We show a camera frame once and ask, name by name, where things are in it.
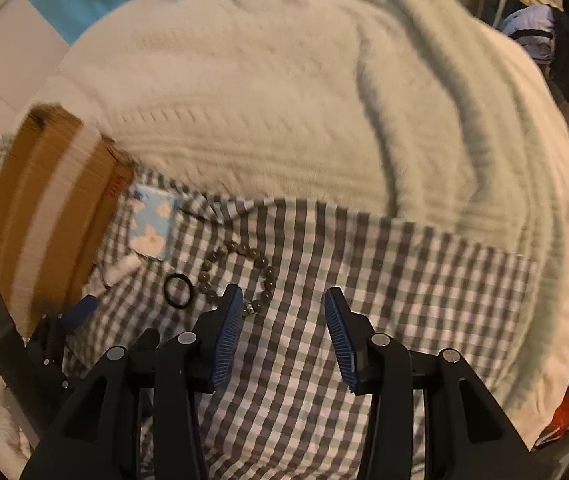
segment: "blue floral tissue pack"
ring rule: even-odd
[[[167,258],[167,240],[181,202],[175,193],[137,186],[129,224],[129,247],[141,256],[163,262]]]

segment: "black hair tie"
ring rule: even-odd
[[[168,284],[172,280],[180,280],[181,282],[186,283],[186,285],[189,287],[189,298],[186,300],[186,303],[182,303],[182,304],[176,303],[171,298],[171,295],[168,293]],[[178,310],[183,310],[183,309],[191,306],[191,303],[194,300],[194,286],[191,283],[191,280],[189,280],[188,276],[181,274],[180,272],[174,272],[173,274],[169,274],[165,278],[164,295],[165,295],[165,300],[167,300],[167,303],[170,304],[173,308],[176,308]]]

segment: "light purple garment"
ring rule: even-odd
[[[504,20],[502,32],[507,36],[524,29],[553,32],[555,23],[551,7],[534,5],[514,12]],[[516,40],[537,63],[550,63],[553,60],[555,41],[541,36],[524,36]]]

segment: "blanket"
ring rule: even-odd
[[[33,102],[194,189],[434,226],[536,264],[493,390],[532,444],[569,379],[569,137],[455,0],[135,0]]]

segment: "black and white checkered pattern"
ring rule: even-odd
[[[247,241],[277,269],[276,290],[262,314],[248,317],[223,391],[200,396],[198,414],[216,479],[351,479],[363,447],[370,398],[349,393],[322,314],[324,291],[340,286],[356,312],[407,348],[459,349],[493,387],[519,322],[532,264],[401,219],[377,218],[305,200],[236,200],[178,187],[138,169],[136,183],[184,198],[167,262],[149,260],[101,298],[72,338],[75,359],[92,365],[114,344],[130,346],[149,327],[162,341],[190,329],[210,308],[198,295],[177,311],[164,300],[165,274],[195,282],[205,252],[225,240]],[[128,251],[131,186],[120,198],[98,269]],[[237,283],[250,300],[260,272],[232,254],[214,266],[212,285]],[[78,362],[73,369],[79,372]],[[151,422],[143,428],[146,475],[152,475]],[[416,464],[424,452],[424,409],[416,397]]]

